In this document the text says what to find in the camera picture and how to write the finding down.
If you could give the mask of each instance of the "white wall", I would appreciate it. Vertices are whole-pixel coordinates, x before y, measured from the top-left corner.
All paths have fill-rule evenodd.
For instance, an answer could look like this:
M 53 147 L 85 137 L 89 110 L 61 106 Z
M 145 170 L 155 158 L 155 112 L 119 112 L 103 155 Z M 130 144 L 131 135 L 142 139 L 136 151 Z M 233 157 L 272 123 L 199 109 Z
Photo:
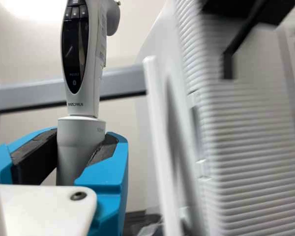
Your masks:
M 114 36 L 108 38 L 108 67 L 134 62 L 164 2 L 121 1 L 120 27 Z M 62 77 L 60 27 L 65 3 L 66 0 L 0 0 L 2 83 Z M 107 122 L 107 130 L 124 135 L 129 141 L 128 211 L 146 208 L 142 158 L 147 155 L 140 148 L 135 99 L 101 102 L 99 111 L 100 118 Z M 66 108 L 61 107 L 2 115 L 0 143 L 9 143 L 34 130 L 57 125 L 57 118 L 66 114 Z

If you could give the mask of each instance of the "black rubber pad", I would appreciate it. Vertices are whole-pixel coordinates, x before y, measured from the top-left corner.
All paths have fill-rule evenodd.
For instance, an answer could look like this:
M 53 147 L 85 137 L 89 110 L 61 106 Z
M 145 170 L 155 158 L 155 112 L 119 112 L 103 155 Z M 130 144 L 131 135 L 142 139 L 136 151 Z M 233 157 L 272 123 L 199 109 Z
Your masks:
M 36 136 L 11 154 L 13 184 L 41 184 L 56 168 L 57 157 L 57 130 Z
M 105 135 L 105 140 L 98 146 L 96 151 L 91 156 L 88 165 L 94 165 L 100 161 L 106 160 L 113 156 L 118 140 L 109 134 Z

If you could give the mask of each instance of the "gray metal bar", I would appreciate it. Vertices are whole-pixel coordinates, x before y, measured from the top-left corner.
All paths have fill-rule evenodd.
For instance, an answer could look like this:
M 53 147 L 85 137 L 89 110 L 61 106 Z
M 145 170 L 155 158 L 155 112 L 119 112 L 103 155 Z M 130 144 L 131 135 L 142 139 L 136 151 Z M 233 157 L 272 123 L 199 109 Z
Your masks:
M 103 72 L 100 99 L 116 99 L 146 93 L 142 65 Z M 66 104 L 63 79 L 16 85 L 0 85 L 0 112 L 39 109 Z

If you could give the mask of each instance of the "metal screw head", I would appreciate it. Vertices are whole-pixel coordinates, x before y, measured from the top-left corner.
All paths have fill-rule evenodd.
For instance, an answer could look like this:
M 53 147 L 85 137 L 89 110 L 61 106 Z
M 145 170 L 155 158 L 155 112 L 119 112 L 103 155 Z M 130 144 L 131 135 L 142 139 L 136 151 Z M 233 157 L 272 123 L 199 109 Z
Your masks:
M 84 199 L 86 196 L 87 196 L 87 194 L 85 192 L 76 192 L 71 195 L 70 199 L 73 201 L 79 201 L 79 200 Z

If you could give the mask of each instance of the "blue clamp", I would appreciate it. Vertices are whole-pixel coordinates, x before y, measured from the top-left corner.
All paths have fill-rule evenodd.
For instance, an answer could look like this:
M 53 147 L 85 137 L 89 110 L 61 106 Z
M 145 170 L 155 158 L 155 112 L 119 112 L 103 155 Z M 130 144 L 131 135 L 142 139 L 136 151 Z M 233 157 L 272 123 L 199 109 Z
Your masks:
M 0 146 L 0 183 L 13 184 L 11 154 L 38 135 L 55 129 L 42 129 L 28 134 L 8 145 Z M 115 133 L 107 135 L 117 139 L 111 157 L 87 166 L 74 182 L 76 186 L 91 188 L 97 194 L 97 209 L 89 236 L 121 236 L 128 193 L 128 141 Z

